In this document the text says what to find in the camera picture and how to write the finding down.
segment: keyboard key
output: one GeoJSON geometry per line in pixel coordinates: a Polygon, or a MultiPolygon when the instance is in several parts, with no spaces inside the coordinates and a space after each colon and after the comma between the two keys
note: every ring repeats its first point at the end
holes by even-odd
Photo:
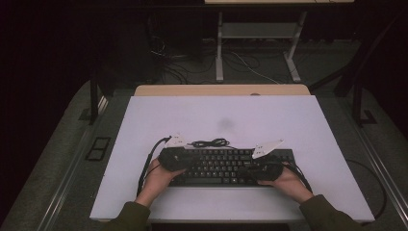
{"type": "Polygon", "coordinates": [[[221,184],[221,178],[188,178],[185,184],[221,184]]]}

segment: floor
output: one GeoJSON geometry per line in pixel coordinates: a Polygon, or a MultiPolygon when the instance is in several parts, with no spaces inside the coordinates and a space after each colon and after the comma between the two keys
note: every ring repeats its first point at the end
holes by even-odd
{"type": "MultiPolygon", "coordinates": [[[[163,74],[156,84],[217,84],[214,41],[208,39],[204,43],[207,55],[203,62],[189,61],[172,50],[172,62],[166,60],[158,65],[163,74]]],[[[282,56],[289,46],[284,40],[225,41],[224,84],[290,84],[292,80],[282,56]]],[[[293,59],[301,84],[310,86],[343,67],[358,47],[358,42],[350,41],[300,43],[293,59]]],[[[403,204],[404,195],[408,195],[405,180],[408,174],[407,140],[366,90],[363,109],[369,110],[377,123],[363,128],[356,126],[350,117],[352,95],[335,97],[332,92],[335,86],[336,81],[333,81],[314,91],[314,95],[344,157],[351,160],[349,167],[375,215],[384,205],[383,189],[365,167],[377,172],[379,181],[385,185],[387,203],[384,211],[377,221],[367,224],[368,230],[408,230],[407,221],[401,215],[407,211],[406,203],[403,204]],[[375,158],[388,174],[384,176],[372,167],[371,160],[375,158]]],[[[133,93],[134,89],[121,88],[113,96],[102,98],[100,116],[89,126],[89,83],[78,90],[0,230],[101,229],[103,224],[90,220],[89,214],[133,93]],[[84,160],[97,137],[111,138],[105,158],[101,162],[84,160]]],[[[293,223],[290,228],[310,230],[305,223],[293,223]]]]}

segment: table surface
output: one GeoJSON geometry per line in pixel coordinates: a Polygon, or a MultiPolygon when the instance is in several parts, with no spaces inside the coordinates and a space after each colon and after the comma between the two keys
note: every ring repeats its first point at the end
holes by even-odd
{"type": "MultiPolygon", "coordinates": [[[[281,147],[293,150],[316,194],[324,194],[337,209],[356,220],[373,220],[317,99],[304,86],[140,86],[135,95],[123,118],[90,218],[115,218],[123,204],[136,196],[146,155],[154,143],[180,134],[188,142],[223,137],[238,148],[283,139],[281,147]],[[281,88],[298,95],[288,95],[281,88]]],[[[152,204],[149,220],[304,220],[297,206],[271,188],[169,188],[152,204]]]]}
{"type": "Polygon", "coordinates": [[[135,96],[310,95],[304,85],[142,85],[135,96]]]}
{"type": "Polygon", "coordinates": [[[206,4],[352,3],[354,0],[205,0],[206,4]]]}

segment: person's right hand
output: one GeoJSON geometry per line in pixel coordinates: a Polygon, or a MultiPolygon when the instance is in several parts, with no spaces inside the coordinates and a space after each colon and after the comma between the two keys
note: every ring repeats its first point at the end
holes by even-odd
{"type": "Polygon", "coordinates": [[[271,185],[288,195],[299,204],[312,198],[314,195],[306,189],[293,172],[283,167],[282,174],[274,181],[258,181],[260,185],[271,185]]]}

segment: white cable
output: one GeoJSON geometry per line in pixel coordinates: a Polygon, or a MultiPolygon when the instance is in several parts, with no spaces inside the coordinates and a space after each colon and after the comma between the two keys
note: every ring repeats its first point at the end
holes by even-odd
{"type": "Polygon", "coordinates": [[[248,68],[250,71],[254,72],[255,74],[257,74],[257,75],[259,75],[259,76],[261,76],[261,77],[264,77],[264,78],[266,78],[266,79],[269,79],[270,81],[272,81],[272,82],[275,83],[275,84],[280,85],[280,83],[278,83],[277,81],[275,81],[275,80],[273,80],[273,79],[271,79],[271,78],[269,78],[269,77],[267,77],[267,76],[265,76],[265,75],[263,75],[263,74],[260,74],[260,73],[256,72],[255,70],[253,70],[237,53],[232,52],[232,51],[231,51],[231,53],[234,54],[235,56],[237,56],[238,59],[240,59],[240,60],[246,65],[246,68],[248,68]]]}

